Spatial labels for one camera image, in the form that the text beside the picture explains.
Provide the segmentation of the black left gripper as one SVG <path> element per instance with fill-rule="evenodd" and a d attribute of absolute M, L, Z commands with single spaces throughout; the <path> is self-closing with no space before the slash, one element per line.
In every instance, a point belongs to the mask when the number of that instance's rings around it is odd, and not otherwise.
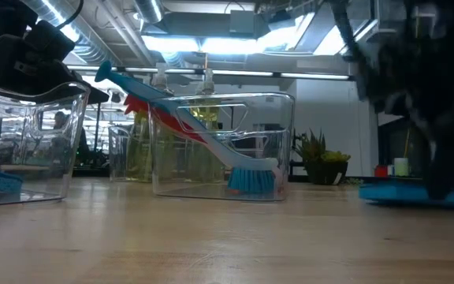
<path fill-rule="evenodd" d="M 24 38 L 10 34 L 0 35 L 0 88 L 37 96 L 57 86 L 68 84 L 68 103 L 82 99 L 87 105 L 106 103 L 110 96 L 92 87 L 73 74 L 62 61 L 47 58 Z"/>

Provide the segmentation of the red dish brush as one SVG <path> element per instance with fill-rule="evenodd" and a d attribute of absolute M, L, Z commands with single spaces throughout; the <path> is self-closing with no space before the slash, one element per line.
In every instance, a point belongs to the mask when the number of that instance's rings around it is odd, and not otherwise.
<path fill-rule="evenodd" d="M 124 101 L 124 105 L 127 106 L 125 114 L 132 111 L 139 113 L 140 111 L 146 114 L 151 114 L 156 117 L 166 128 L 172 130 L 175 134 L 182 136 L 183 138 L 189 138 L 195 140 L 201 144 L 206 144 L 206 141 L 197 133 L 192 133 L 192 128 L 184 123 L 183 125 L 163 106 L 152 106 L 148 102 L 136 97 L 135 95 L 129 94 Z"/>

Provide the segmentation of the long ceiling light strip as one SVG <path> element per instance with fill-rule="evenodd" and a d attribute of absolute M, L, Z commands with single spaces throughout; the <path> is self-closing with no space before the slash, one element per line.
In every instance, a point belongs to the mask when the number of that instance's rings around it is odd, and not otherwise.
<path fill-rule="evenodd" d="M 117 73 L 157 73 L 157 68 L 147 67 L 123 67 L 114 66 L 112 71 Z M 225 70 L 213 69 L 214 75 L 219 76 L 236 76 L 236 77 L 272 77 L 283 79 L 301 79 L 301 80 L 353 80 L 353 76 L 321 74 L 321 73 L 281 73 L 266 71 L 246 71 L 246 70 Z M 204 69 L 167 69 L 166 73 L 176 75 L 204 75 Z"/>

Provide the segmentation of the blue dish brush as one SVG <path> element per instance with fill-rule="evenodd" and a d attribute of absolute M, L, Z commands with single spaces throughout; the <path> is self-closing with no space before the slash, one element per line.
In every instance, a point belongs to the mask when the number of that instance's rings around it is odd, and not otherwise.
<path fill-rule="evenodd" d="M 135 95 L 152 106 L 164 107 L 182 125 L 188 124 L 192 128 L 192 133 L 199 134 L 206 141 L 203 146 L 231 168 L 228 180 L 229 189 L 247 193 L 274 190 L 274 175 L 271 169 L 278 165 L 275 158 L 251 158 L 234 151 L 223 144 L 213 133 L 210 133 L 201 121 L 177 102 L 176 97 L 165 96 L 163 92 L 149 84 L 115 73 L 111 68 L 112 65 L 109 61 L 103 62 L 95 75 L 95 81 L 109 80 L 126 91 L 128 95 Z"/>

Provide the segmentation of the silver ventilation duct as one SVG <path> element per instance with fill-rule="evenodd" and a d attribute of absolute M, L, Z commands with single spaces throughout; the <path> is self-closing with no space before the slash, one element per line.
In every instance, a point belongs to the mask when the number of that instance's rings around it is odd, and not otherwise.
<path fill-rule="evenodd" d="M 143 21 L 148 24 L 160 22 L 165 14 L 164 6 L 161 0 L 133 0 L 136 11 Z"/>
<path fill-rule="evenodd" d="M 21 1 L 37 13 L 40 20 L 57 26 L 76 12 L 81 0 Z M 104 61 L 111 61 L 114 65 L 121 62 L 80 14 L 61 31 L 76 44 L 73 54 L 87 65 L 100 65 Z"/>

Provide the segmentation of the bright ceiling light panel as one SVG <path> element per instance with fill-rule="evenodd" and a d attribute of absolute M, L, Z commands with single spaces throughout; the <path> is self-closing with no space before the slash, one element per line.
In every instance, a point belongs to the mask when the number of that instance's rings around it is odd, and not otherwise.
<path fill-rule="evenodd" d="M 304 46 L 313 13 L 292 17 L 285 11 L 267 16 L 252 11 L 230 13 L 167 13 L 159 22 L 142 22 L 147 48 L 159 52 L 208 54 L 335 55 L 343 48 L 338 28 L 331 28 L 315 47 Z"/>

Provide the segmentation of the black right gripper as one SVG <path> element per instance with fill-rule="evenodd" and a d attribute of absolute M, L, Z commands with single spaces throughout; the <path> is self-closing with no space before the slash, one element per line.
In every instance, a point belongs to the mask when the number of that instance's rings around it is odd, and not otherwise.
<path fill-rule="evenodd" d="M 426 190 L 445 199 L 454 186 L 454 35 L 394 38 L 376 54 L 356 46 L 355 63 L 364 99 L 431 130 Z"/>

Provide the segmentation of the black metal table frame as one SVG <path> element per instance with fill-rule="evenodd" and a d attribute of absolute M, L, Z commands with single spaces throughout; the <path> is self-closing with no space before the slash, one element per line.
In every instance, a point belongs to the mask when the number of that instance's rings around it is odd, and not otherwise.
<path fill-rule="evenodd" d="M 295 174 L 297 163 L 291 164 L 292 173 L 288 175 L 288 181 L 294 183 L 308 183 L 312 180 L 306 174 Z M 171 170 L 166 173 L 159 174 L 159 178 L 163 181 L 178 181 L 187 180 L 192 182 L 205 182 L 205 181 L 228 181 L 231 175 L 230 170 L 222 168 L 212 171 L 208 174 L 206 171 L 195 173 L 190 170 Z M 109 167 L 75 167 L 73 170 L 74 178 L 110 178 L 113 181 L 142 181 L 147 182 L 152 178 L 151 170 L 135 170 L 135 171 L 112 171 Z"/>

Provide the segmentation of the potted succulent plant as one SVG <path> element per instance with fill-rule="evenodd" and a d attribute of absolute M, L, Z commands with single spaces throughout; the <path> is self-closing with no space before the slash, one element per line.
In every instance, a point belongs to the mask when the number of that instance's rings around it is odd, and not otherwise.
<path fill-rule="evenodd" d="M 295 152 L 303 161 L 310 183 L 337 185 L 344 179 L 348 169 L 349 154 L 329 150 L 323 132 L 315 135 L 311 129 L 298 136 Z"/>

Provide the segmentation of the pale green cup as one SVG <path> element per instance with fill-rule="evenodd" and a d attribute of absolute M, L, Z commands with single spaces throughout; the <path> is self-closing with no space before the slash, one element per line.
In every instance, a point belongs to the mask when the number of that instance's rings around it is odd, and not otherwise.
<path fill-rule="evenodd" d="M 407 177 L 409 175 L 408 158 L 395 158 L 393 160 L 394 175 L 397 177 Z"/>

